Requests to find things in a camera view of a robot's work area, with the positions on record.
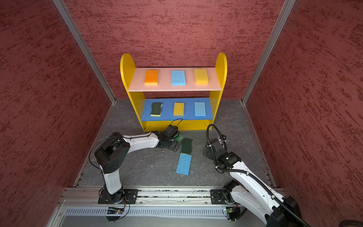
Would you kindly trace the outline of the bright green yellow sponge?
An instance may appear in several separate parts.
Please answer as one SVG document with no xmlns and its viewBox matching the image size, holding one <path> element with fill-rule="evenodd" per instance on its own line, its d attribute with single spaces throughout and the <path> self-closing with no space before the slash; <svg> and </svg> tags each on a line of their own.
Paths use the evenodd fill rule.
<svg viewBox="0 0 363 227">
<path fill-rule="evenodd" d="M 182 134 L 179 134 L 178 137 L 175 139 L 176 142 L 179 142 L 183 138 Z"/>
</svg>

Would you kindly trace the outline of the yellow sponge front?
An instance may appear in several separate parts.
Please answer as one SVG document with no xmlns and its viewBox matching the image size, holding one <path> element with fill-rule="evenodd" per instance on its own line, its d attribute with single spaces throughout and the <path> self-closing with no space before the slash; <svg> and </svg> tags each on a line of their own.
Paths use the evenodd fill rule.
<svg viewBox="0 0 363 227">
<path fill-rule="evenodd" d="M 174 116 L 184 116 L 184 103 L 183 102 L 175 102 L 174 103 Z"/>
</svg>

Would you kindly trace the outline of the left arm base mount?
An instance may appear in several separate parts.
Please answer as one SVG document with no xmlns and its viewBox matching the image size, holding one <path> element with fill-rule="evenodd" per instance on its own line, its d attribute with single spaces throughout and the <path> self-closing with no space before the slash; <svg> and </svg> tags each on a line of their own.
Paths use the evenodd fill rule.
<svg viewBox="0 0 363 227">
<path fill-rule="evenodd" d="M 103 188 L 99 192 L 98 204 L 135 204 L 138 196 L 138 189 L 121 189 L 115 194 Z"/>
</svg>

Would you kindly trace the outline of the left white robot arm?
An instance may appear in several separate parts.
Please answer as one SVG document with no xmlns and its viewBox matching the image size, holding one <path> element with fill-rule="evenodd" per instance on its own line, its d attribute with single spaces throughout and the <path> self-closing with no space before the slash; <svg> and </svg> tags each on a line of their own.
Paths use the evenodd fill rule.
<svg viewBox="0 0 363 227">
<path fill-rule="evenodd" d="M 129 153 L 147 148 L 166 148 L 176 152 L 179 148 L 176 138 L 179 135 L 178 127 L 172 125 L 163 131 L 152 131 L 143 135 L 125 136 L 119 132 L 113 133 L 94 153 L 107 192 L 115 195 L 122 191 L 119 169 Z"/>
</svg>

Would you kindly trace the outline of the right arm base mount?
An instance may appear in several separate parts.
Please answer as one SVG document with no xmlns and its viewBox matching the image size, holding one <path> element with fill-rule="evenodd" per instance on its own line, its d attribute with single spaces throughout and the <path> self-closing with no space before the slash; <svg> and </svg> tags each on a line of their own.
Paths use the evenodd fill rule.
<svg viewBox="0 0 363 227">
<path fill-rule="evenodd" d="M 235 195 L 237 199 L 235 200 L 232 196 L 232 193 L 241 193 L 241 195 Z M 239 201 L 242 201 L 242 197 L 246 195 L 251 195 L 251 193 L 243 187 L 237 187 L 236 189 L 232 189 L 231 191 L 226 189 L 210 190 L 211 203 L 213 205 L 236 205 Z"/>
</svg>

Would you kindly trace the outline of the orange sponge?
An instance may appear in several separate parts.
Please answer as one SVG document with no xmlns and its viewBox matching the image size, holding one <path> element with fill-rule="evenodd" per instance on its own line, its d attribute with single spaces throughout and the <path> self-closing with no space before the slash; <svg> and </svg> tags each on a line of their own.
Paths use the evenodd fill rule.
<svg viewBox="0 0 363 227">
<path fill-rule="evenodd" d="M 146 86 L 158 85 L 158 70 L 146 70 L 144 84 Z"/>
</svg>

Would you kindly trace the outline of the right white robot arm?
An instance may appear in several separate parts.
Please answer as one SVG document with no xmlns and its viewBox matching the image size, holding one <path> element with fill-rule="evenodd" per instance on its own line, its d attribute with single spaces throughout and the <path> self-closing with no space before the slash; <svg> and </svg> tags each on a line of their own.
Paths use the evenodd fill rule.
<svg viewBox="0 0 363 227">
<path fill-rule="evenodd" d="M 221 137 L 207 139 L 204 153 L 215 162 L 218 172 L 228 173 L 233 178 L 223 188 L 228 203 L 242 205 L 267 227 L 304 226 L 297 202 L 265 184 L 240 157 L 226 151 L 226 143 Z"/>
</svg>

